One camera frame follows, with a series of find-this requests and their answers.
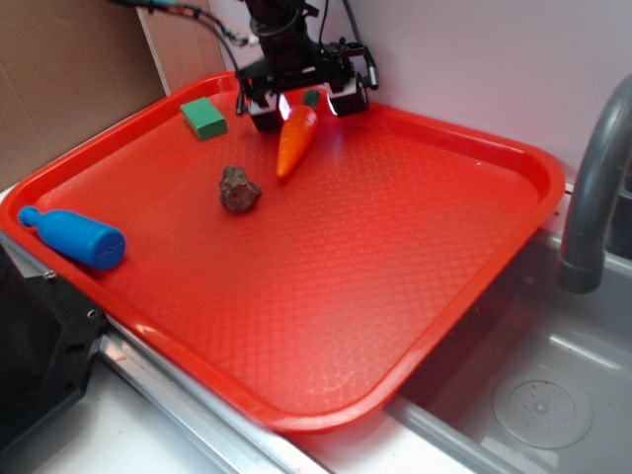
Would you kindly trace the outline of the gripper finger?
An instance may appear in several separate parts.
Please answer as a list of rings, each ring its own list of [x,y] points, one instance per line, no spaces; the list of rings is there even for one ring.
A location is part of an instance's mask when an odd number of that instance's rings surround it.
[[[284,94],[267,94],[260,102],[252,100],[249,116],[259,132],[280,131],[290,111]]]
[[[347,117],[368,110],[368,98],[357,74],[327,83],[326,89],[330,110],[336,117]]]

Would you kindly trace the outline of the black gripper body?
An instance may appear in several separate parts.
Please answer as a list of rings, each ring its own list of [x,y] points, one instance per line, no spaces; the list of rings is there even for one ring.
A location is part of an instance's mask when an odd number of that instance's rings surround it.
[[[306,1],[248,1],[250,29],[263,57],[236,71],[239,95],[236,111],[248,113],[252,100],[267,94],[325,86],[358,75],[366,92],[379,88],[377,67],[360,39],[353,11],[344,3],[355,38],[329,43],[312,39],[306,19],[318,17],[318,8]]]

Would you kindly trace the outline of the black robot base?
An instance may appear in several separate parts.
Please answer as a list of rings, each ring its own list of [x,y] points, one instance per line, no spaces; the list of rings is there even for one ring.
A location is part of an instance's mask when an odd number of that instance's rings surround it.
[[[1,251],[1,453],[85,395],[104,311],[62,276],[24,276]]]

